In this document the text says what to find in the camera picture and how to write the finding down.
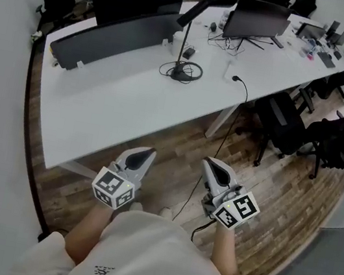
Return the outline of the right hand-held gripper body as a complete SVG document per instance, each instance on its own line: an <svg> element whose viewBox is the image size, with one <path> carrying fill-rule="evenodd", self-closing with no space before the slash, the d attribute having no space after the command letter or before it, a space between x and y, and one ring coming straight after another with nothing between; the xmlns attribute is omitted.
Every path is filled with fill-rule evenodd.
<svg viewBox="0 0 344 275"><path fill-rule="evenodd" d="M260 213L257 201L251 191L236 185L213 196L208 193L202 199L204 214L221 226L234 229Z"/></svg>

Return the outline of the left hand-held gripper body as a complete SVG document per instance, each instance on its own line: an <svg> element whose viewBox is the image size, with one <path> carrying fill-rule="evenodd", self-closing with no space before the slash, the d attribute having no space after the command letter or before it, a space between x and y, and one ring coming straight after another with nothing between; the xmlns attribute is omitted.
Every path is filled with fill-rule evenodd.
<svg viewBox="0 0 344 275"><path fill-rule="evenodd" d="M141 186L145 170L132 170L125 164L111 162L102 167L92 182L95 198L114 210L133 201Z"/></svg>

